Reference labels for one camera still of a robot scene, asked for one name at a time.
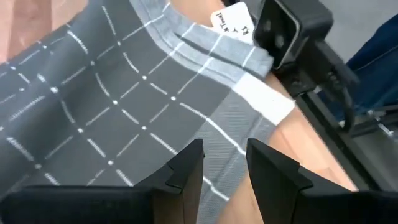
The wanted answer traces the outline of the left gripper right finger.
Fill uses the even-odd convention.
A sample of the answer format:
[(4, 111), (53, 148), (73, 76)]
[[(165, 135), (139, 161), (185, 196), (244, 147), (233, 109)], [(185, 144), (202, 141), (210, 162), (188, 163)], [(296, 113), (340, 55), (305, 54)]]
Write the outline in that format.
[(398, 192), (350, 191), (254, 138), (246, 160), (264, 224), (398, 224)]

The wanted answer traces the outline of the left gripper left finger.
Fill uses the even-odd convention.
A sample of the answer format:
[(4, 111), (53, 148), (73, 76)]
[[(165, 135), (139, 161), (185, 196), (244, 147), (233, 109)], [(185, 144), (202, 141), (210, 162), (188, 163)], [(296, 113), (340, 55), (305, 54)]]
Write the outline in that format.
[(0, 202), (3, 224), (196, 224), (203, 140), (133, 187), (31, 185)]

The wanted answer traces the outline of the dark grey checked towel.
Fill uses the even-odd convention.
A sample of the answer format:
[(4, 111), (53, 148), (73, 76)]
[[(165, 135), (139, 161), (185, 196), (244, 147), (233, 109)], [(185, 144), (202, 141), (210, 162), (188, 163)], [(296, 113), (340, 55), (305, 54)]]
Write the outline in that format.
[(294, 102), (263, 79), (264, 49), (168, 0), (92, 0), (0, 65), (0, 199), (24, 185), (132, 186), (204, 143), (197, 224), (215, 224)]

